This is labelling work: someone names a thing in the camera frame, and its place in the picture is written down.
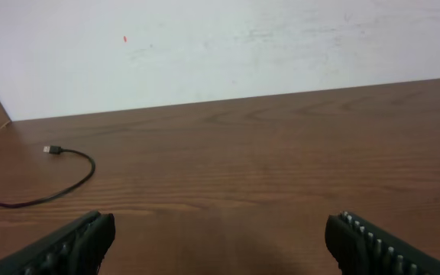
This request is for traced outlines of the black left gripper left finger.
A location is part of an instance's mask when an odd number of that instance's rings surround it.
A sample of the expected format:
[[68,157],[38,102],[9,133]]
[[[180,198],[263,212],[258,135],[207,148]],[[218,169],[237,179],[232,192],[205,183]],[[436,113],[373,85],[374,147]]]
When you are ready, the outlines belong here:
[[115,240],[115,217],[91,211],[0,260],[0,275],[96,275]]

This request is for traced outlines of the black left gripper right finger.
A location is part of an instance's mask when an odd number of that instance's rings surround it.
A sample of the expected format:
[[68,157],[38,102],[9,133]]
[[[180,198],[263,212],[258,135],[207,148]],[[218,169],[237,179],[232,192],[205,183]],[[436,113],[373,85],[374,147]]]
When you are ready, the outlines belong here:
[[440,275],[440,260],[353,212],[328,217],[325,244],[343,275]]

